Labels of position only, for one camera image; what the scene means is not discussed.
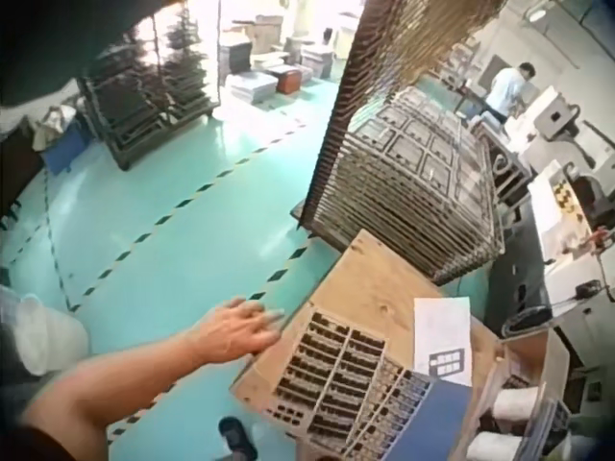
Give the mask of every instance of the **worker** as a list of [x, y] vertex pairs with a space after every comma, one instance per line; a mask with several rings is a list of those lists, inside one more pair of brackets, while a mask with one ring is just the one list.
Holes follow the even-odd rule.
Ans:
[[485, 111], [504, 124], [513, 106], [517, 103], [523, 104], [521, 90], [535, 75], [536, 69], [529, 62], [523, 62], [517, 68], [502, 69], [491, 82], [491, 91], [485, 100]]
[[[168, 339], [82, 362], [34, 398], [19, 426], [0, 441], [2, 459], [107, 460], [109, 425], [147, 407], [204, 365], [263, 352], [280, 339], [275, 323], [281, 317], [280, 312], [265, 312], [261, 303], [235, 298]], [[245, 431], [233, 420], [220, 425], [223, 435], [234, 441], [237, 459], [256, 459], [246, 437], [229, 436], [229, 430], [239, 436]]]

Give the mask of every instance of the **white roll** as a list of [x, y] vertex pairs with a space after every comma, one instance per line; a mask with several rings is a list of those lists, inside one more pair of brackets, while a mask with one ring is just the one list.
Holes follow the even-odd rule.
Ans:
[[518, 423], [529, 420], [538, 398], [538, 388], [503, 389], [493, 404], [493, 417], [496, 420]]
[[468, 447], [468, 461], [512, 461], [523, 437], [481, 432]]

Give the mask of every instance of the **paper sheet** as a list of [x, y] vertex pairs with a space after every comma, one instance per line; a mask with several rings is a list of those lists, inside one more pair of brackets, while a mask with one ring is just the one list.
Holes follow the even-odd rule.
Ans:
[[414, 370], [472, 385], [469, 298], [414, 300]]

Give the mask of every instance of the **white bucket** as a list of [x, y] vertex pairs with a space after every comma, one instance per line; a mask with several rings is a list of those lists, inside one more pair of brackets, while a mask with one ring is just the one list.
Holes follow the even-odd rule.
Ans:
[[17, 353], [32, 375], [64, 370], [87, 357], [88, 337], [81, 322], [32, 295], [19, 304], [13, 332]]

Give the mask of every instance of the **factory floor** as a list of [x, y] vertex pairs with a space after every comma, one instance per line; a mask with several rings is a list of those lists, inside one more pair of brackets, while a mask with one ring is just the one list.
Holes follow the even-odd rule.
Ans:
[[[263, 291], [265, 304], [290, 314], [339, 256], [288, 214], [308, 190], [336, 92], [335, 83], [313, 81], [257, 107], [225, 98], [216, 119], [193, 124], [129, 172], [99, 143], [70, 172], [41, 172], [20, 197], [19, 221], [0, 234], [13, 289], [69, 306], [95, 354], [164, 338], [236, 295]], [[486, 277], [478, 270], [445, 292], [470, 296], [482, 317]], [[226, 415], [246, 424], [260, 459], [293, 459], [294, 442], [229, 394], [242, 365], [204, 368], [138, 421], [110, 427], [111, 460], [223, 456], [217, 422]]]

